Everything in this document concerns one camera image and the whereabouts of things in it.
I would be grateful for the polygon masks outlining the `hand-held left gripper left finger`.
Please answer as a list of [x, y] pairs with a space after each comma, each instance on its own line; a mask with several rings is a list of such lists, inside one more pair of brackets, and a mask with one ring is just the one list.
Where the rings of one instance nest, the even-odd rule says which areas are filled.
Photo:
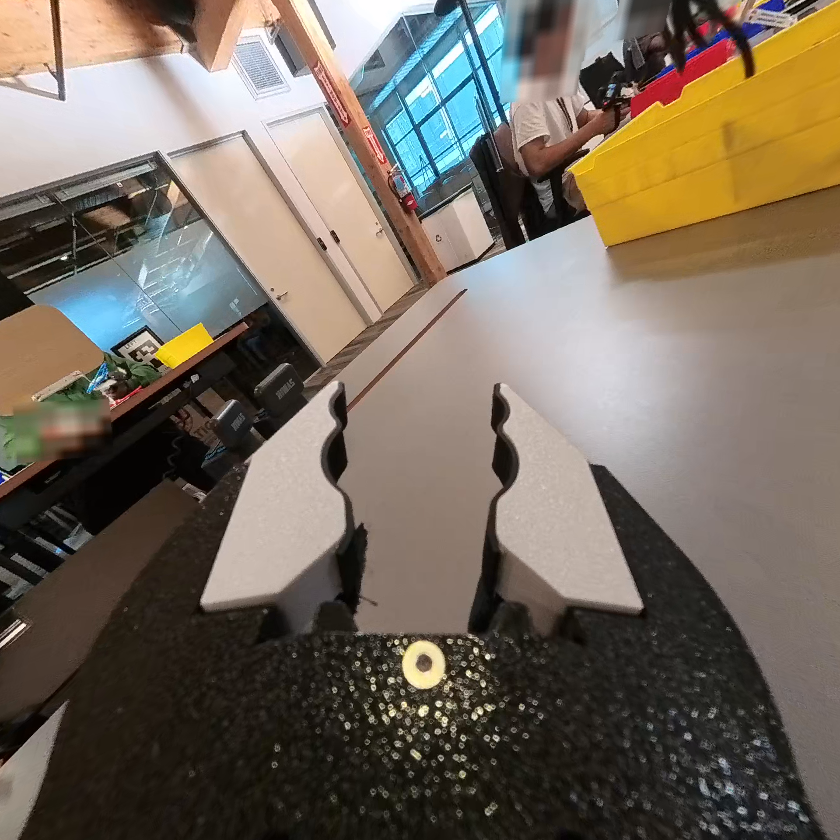
[[202, 612], [266, 607], [281, 635], [356, 629], [367, 535], [340, 487], [346, 426], [336, 380], [250, 456]]

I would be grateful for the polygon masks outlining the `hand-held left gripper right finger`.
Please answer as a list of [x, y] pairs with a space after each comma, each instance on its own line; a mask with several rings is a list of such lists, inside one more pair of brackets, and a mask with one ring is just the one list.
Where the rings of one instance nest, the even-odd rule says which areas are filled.
[[642, 617], [586, 457], [507, 384], [494, 385], [490, 425], [500, 487], [485, 529], [485, 629], [552, 636], [576, 611]]

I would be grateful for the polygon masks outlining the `large yellow plastic bin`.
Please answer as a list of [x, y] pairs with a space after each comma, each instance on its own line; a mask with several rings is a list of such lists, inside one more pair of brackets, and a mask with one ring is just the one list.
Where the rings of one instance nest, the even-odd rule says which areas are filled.
[[570, 167], [612, 246], [839, 184], [839, 2], [652, 104]]

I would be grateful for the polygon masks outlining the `cardboard box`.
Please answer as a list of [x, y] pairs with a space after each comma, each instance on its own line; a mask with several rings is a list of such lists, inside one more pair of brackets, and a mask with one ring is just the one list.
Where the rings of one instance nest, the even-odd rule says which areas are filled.
[[169, 425], [172, 435], [170, 461], [182, 476], [187, 470], [202, 474], [205, 460], [221, 446], [211, 416], [200, 411], [197, 404], [187, 404], [170, 415]]

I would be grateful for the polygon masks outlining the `long wooden table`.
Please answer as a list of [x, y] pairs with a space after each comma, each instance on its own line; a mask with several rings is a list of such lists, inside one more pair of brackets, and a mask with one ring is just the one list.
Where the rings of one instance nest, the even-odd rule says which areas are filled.
[[49, 506], [47, 499], [60, 497], [66, 491], [66, 486], [71, 487], [100, 471], [104, 465], [146, 435], [160, 421], [166, 420], [196, 395], [212, 387], [232, 369], [232, 364], [226, 355], [226, 347], [244, 335], [246, 330], [247, 324], [245, 321], [237, 322], [209, 346], [162, 375], [154, 384], [141, 387], [114, 406], [110, 411], [110, 420], [114, 424], [119, 424], [125, 417], [131, 417], [141, 409], [146, 414], [139, 420], [132, 420], [131, 426], [122, 434], [112, 435], [107, 445], [95, 455], [82, 459], [60, 480], [51, 481], [46, 489], [36, 492], [36, 501]]

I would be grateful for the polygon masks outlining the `small yellow bin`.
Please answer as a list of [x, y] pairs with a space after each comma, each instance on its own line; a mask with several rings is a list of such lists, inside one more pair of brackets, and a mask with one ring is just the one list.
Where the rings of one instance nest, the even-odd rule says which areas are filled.
[[210, 332], [204, 324], [199, 322], [175, 339], [164, 342], [154, 354], [154, 359], [160, 361], [162, 366], [174, 370], [210, 347], [212, 342], [214, 339]]

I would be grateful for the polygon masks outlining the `printed marker card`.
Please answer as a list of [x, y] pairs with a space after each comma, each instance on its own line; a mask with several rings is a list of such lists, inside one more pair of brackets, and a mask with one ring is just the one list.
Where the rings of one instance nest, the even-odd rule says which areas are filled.
[[111, 347], [111, 354], [125, 360], [150, 365], [155, 370], [165, 370], [166, 365], [157, 357], [164, 341], [149, 326], [142, 326]]

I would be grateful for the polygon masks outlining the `white door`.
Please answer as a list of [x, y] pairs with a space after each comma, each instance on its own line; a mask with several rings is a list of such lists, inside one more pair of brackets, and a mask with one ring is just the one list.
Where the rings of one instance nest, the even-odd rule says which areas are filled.
[[334, 117], [319, 106], [265, 126], [381, 317], [416, 275]]
[[366, 322], [251, 136], [186, 147], [171, 167], [322, 367]]

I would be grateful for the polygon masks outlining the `white recycling bin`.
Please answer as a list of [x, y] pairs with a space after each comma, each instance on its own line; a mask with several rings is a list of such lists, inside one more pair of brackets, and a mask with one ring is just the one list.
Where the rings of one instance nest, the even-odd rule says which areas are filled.
[[472, 185], [419, 217], [446, 274], [479, 262], [495, 245]]

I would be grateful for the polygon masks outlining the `black office chair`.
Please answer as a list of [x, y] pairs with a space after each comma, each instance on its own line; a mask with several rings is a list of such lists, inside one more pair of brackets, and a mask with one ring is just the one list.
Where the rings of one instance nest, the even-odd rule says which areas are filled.
[[577, 211], [562, 195], [554, 200], [554, 216], [545, 214], [534, 184], [514, 160], [509, 124], [482, 134], [472, 145], [470, 160], [489, 196], [494, 216], [507, 250], [566, 226], [587, 211]]

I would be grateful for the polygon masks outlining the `red fire extinguisher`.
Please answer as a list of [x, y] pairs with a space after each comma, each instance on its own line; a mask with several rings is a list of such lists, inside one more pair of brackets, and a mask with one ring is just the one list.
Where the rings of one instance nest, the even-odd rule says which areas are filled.
[[395, 197], [399, 200], [402, 210], [407, 214], [416, 214], [419, 204], [399, 164], [394, 164], [389, 170], [387, 184]]

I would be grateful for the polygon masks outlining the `large paned window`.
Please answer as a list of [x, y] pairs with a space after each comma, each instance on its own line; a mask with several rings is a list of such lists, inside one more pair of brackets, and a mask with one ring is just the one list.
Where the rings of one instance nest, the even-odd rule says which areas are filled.
[[432, 4], [400, 15], [351, 86], [391, 162], [400, 166], [421, 214], [471, 185], [485, 215], [486, 190], [470, 159], [501, 119], [504, 1], [467, 1], [472, 25]]

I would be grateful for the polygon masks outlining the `red plastic bin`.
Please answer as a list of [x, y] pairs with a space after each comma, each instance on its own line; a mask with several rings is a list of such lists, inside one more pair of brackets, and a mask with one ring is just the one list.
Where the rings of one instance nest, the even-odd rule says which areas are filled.
[[647, 82], [631, 100], [630, 116], [637, 117], [651, 105], [659, 102], [664, 106], [680, 97], [687, 84], [700, 79], [707, 72], [722, 66], [734, 51], [734, 44], [726, 32], [720, 32], [704, 50], [692, 50], [684, 70], [680, 72], [674, 66], [662, 70], [654, 80]]

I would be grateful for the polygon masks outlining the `blue plastic bin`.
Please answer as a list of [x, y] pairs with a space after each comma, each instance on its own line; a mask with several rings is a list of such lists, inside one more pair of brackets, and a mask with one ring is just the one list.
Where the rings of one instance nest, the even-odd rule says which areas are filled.
[[750, 7], [742, 27], [750, 32], [759, 29], [789, 29], [812, 6], [812, 1], [762, 1]]

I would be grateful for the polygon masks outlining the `wooden post with red stickers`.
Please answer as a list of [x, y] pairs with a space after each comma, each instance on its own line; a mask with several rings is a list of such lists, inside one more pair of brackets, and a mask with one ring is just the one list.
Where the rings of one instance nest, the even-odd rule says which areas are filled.
[[446, 270], [419, 221], [391, 185], [391, 164], [367, 120], [350, 81], [307, 1], [274, 1], [281, 22], [305, 59], [330, 107], [344, 129], [385, 212], [429, 286], [446, 279]]

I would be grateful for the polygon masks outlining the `wall vent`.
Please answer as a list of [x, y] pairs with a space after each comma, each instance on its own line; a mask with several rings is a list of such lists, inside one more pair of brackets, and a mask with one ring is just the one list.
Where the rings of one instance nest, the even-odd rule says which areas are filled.
[[237, 41], [232, 64], [255, 100], [282, 95], [290, 90], [265, 40], [259, 35]]

